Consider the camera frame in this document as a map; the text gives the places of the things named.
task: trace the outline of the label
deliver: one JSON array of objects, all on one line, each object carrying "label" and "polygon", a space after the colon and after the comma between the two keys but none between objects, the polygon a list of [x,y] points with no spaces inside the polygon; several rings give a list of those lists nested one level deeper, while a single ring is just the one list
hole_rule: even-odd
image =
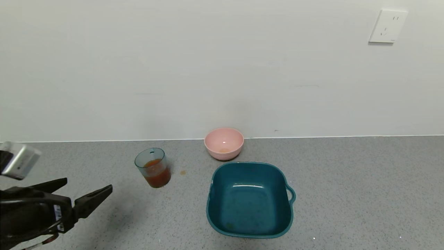
[{"label": "label", "polygon": [[[55,214],[55,220],[58,221],[62,218],[62,209],[59,205],[54,205],[54,214]],[[65,231],[65,228],[63,227],[63,223],[60,223],[57,225],[57,229],[60,231]]]}]

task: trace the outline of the basin handle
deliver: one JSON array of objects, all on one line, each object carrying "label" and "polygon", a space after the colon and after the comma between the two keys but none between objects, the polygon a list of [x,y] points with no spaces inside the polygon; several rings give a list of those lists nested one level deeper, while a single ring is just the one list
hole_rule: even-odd
[{"label": "basin handle", "polygon": [[285,187],[291,193],[291,199],[288,202],[290,203],[290,206],[292,206],[293,202],[296,200],[296,193],[294,192],[294,190],[287,183],[285,184]]}]

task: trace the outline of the electrical outlet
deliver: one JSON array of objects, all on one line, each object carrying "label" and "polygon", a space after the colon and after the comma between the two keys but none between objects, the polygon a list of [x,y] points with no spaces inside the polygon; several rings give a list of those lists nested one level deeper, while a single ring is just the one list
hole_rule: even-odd
[{"label": "electrical outlet", "polygon": [[375,28],[369,42],[394,43],[401,32],[407,11],[384,10],[379,12]]}]

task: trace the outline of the pink bowl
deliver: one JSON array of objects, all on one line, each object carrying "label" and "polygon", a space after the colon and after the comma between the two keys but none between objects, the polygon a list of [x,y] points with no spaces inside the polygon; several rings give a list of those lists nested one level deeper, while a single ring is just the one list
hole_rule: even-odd
[{"label": "pink bowl", "polygon": [[205,137],[204,143],[212,157],[227,161],[241,152],[244,136],[232,128],[219,128],[211,131]]}]

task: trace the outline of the gray countertop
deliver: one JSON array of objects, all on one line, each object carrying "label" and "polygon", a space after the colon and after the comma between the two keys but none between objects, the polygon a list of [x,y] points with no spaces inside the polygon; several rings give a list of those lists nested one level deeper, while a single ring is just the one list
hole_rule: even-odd
[{"label": "gray countertop", "polygon": [[[1,189],[68,177],[56,194],[74,200],[114,187],[45,249],[444,249],[444,137],[245,140],[235,161],[277,166],[297,194],[293,225],[275,239],[226,237],[209,225],[208,189],[222,162],[203,141],[32,145],[43,152],[39,162],[23,181],[1,178]],[[150,147],[164,149],[172,163],[171,181],[160,189],[133,164]]]}]

